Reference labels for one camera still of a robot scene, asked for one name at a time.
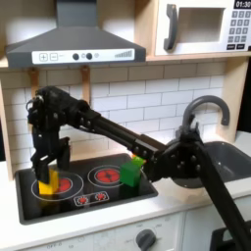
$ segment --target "microwave door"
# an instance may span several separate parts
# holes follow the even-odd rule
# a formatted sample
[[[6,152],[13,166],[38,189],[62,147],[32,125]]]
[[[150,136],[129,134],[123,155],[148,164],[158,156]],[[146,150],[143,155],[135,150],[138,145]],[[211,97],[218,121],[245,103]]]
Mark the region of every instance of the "microwave door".
[[[223,1],[218,6],[201,1],[193,1],[195,6],[189,1],[182,5],[182,1],[176,1],[179,5],[169,2],[160,0],[156,56],[226,51],[232,7]]]

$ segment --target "stovetop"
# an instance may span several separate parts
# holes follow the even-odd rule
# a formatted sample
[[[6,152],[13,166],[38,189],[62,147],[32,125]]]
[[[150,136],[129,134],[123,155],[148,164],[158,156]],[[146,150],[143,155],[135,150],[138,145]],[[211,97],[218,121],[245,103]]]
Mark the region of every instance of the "stovetop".
[[[60,186],[54,195],[40,195],[32,170],[16,173],[20,222],[29,225],[81,214],[158,195],[141,175],[130,187],[120,182],[120,166],[131,160],[120,154],[71,162],[68,172],[59,172]]]

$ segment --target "white countertop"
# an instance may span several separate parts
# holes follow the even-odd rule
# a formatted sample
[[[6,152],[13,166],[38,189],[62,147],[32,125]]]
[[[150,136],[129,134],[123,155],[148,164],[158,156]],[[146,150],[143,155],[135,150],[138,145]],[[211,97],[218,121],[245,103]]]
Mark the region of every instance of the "white countertop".
[[[241,146],[242,151],[245,148],[243,145],[246,144],[239,142],[238,147]],[[227,183],[226,186],[232,197],[237,198],[251,194],[250,184],[251,178],[246,178]],[[170,179],[156,182],[155,187],[159,191],[159,196],[155,198],[23,226],[19,221],[15,182],[8,181],[6,163],[0,163],[0,250],[26,249],[211,203],[204,188],[185,189]]]

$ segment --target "black faucet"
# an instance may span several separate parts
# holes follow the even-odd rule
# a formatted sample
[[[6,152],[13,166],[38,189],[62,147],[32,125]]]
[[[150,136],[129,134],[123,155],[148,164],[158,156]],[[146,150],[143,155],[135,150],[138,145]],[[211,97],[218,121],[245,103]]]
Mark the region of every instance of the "black faucet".
[[[199,98],[193,100],[186,107],[186,109],[184,111],[184,115],[183,115],[183,122],[182,122],[183,126],[190,126],[190,124],[192,123],[192,121],[194,119],[192,112],[194,111],[194,109],[196,107],[198,107],[199,105],[204,104],[204,103],[214,103],[214,104],[220,106],[223,111],[222,125],[223,126],[229,125],[230,111],[229,111],[229,107],[226,104],[226,102],[223,99],[216,97],[216,96],[202,96],[202,97],[199,97]]]

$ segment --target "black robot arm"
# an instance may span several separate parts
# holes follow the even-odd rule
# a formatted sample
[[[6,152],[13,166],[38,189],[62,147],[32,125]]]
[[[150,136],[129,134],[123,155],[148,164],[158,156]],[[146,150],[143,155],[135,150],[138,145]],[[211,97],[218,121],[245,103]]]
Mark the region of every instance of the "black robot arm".
[[[200,177],[218,212],[241,251],[251,250],[251,234],[219,176],[197,128],[181,126],[176,139],[168,145],[144,134],[138,135],[117,125],[56,87],[45,87],[27,103],[28,122],[36,150],[31,157],[38,180],[49,182],[48,165],[57,160],[59,169],[70,166],[69,138],[59,137],[60,127],[72,126],[90,133],[105,135],[146,160],[142,170],[151,181],[163,177]]]

